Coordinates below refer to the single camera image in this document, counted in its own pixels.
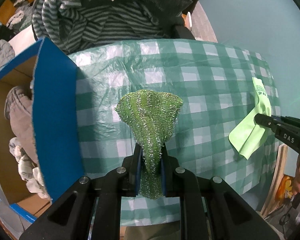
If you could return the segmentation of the green sparkly scrub cloth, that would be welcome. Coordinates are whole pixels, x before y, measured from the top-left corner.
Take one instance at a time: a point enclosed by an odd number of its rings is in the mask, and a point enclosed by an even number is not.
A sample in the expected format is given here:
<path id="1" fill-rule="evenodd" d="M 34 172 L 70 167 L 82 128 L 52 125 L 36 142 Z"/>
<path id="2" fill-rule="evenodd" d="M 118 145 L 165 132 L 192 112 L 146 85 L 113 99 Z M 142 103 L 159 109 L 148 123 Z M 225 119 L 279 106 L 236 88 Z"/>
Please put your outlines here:
<path id="1" fill-rule="evenodd" d="M 175 94 L 142 89 L 124 95 L 115 107 L 143 151 L 139 193 L 145 198 L 163 196 L 159 175 L 161 148 L 171 139 L 182 106 L 183 100 Z"/>

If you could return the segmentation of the grey fleece sock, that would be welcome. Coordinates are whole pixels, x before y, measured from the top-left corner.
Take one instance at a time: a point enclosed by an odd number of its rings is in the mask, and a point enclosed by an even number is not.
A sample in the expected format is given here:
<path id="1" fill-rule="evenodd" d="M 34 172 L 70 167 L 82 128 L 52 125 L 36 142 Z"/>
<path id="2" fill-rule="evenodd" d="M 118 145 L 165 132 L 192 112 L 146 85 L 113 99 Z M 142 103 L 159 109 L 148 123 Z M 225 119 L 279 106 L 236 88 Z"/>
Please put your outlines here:
<path id="1" fill-rule="evenodd" d="M 39 164 L 32 124 L 32 90 L 30 85 L 13 87 L 6 96 L 4 116 L 30 159 Z"/>

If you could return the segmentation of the wooden board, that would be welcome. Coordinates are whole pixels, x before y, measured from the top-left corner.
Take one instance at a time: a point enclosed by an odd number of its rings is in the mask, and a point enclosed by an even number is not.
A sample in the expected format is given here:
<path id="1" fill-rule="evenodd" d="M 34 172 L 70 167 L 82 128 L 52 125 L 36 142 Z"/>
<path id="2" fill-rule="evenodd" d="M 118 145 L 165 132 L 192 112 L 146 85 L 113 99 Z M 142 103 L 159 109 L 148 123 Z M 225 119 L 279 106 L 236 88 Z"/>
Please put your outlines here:
<path id="1" fill-rule="evenodd" d="M 280 145 L 277 151 L 276 166 L 270 189 L 266 197 L 266 201 L 264 202 L 264 205 L 261 209 L 261 216 L 263 218 L 267 217 L 267 215 L 269 215 L 271 212 L 275 211 L 282 205 L 283 201 L 280 200 L 279 197 L 277 197 L 277 192 L 281 185 L 282 178 L 284 177 L 287 155 L 288 146 L 285 144 Z"/>

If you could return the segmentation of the yellow printed package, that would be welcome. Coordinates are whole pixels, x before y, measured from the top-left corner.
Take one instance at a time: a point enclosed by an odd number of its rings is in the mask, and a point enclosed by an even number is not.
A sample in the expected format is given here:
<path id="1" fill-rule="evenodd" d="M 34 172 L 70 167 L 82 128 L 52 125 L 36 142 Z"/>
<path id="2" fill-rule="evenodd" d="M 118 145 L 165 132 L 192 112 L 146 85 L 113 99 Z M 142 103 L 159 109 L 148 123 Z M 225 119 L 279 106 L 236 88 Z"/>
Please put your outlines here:
<path id="1" fill-rule="evenodd" d="M 291 199 L 293 197 L 292 194 L 292 182 L 293 177 L 284 175 L 281 179 L 277 192 L 275 194 L 275 200 L 279 202 L 283 202 L 285 199 Z"/>

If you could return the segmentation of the white crumpled cloth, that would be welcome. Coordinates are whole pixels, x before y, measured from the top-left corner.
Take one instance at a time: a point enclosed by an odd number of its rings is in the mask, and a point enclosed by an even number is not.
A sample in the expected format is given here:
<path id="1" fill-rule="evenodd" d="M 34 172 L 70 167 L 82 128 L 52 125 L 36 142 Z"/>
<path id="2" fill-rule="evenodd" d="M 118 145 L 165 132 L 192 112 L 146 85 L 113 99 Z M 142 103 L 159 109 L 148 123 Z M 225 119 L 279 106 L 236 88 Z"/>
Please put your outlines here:
<path id="1" fill-rule="evenodd" d="M 40 168 L 27 155 L 17 137 L 10 140 L 9 149 L 10 154 L 15 157 L 18 173 L 21 179 L 26 182 L 28 191 L 37 194 L 42 199 L 50 199 Z"/>

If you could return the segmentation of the green checkered plastic tablecloth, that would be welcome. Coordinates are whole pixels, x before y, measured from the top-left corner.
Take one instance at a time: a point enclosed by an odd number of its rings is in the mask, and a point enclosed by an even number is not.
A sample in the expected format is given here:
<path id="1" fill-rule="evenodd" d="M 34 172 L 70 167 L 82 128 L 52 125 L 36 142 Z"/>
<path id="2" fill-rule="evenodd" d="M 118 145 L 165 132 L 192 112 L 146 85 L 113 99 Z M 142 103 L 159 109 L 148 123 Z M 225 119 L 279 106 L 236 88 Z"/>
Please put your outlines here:
<path id="1" fill-rule="evenodd" d="M 73 53 L 78 140 L 83 168 L 104 176 L 133 153 L 135 140 L 115 106 L 140 89 L 182 98 L 169 155 L 203 178 L 222 177 L 237 193 L 261 189 L 273 173 L 279 142 L 270 135 L 249 159 L 239 155 L 229 133 L 254 107 L 253 78 L 262 80 L 273 114 L 277 88 L 261 55 L 196 40 L 123 41 Z"/>

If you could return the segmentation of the orange snack package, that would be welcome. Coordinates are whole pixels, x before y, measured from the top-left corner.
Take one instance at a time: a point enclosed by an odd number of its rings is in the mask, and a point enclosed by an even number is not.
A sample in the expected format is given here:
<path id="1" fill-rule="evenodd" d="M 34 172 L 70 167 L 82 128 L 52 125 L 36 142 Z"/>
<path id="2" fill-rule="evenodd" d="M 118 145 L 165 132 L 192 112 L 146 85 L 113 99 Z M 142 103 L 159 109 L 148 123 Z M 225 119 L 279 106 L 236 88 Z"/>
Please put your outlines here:
<path id="1" fill-rule="evenodd" d="M 187 14 L 182 14 L 182 18 L 184 20 L 184 26 L 187 29 L 192 30 L 192 17 L 191 17 L 191 13 L 188 12 Z"/>

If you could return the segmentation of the blue cardboard box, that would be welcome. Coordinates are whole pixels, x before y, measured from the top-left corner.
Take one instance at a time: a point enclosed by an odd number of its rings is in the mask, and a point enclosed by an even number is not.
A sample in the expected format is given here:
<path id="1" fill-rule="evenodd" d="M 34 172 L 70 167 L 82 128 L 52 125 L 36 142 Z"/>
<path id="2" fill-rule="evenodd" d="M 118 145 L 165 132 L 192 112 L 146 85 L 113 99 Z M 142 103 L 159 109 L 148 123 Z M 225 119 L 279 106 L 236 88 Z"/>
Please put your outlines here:
<path id="1" fill-rule="evenodd" d="M 32 223 L 47 208 L 33 196 L 18 173 L 8 143 L 11 125 L 4 117 L 9 91 L 18 85 L 32 85 L 34 142 L 44 184 L 57 200 L 83 175 L 77 139 L 76 64 L 48 38 L 39 39 L 0 70 L 0 200 L 8 216 Z"/>

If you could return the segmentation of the grey striped fleece garment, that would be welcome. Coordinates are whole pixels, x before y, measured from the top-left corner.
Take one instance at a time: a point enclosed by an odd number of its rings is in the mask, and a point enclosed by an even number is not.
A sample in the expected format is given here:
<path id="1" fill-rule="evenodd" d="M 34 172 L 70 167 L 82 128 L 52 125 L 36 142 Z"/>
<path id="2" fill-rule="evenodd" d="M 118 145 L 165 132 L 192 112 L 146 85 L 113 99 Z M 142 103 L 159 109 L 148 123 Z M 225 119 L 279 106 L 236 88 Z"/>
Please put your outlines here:
<path id="1" fill-rule="evenodd" d="M 66 54 L 123 40 L 169 38 L 191 0 L 35 0 L 32 29 Z"/>

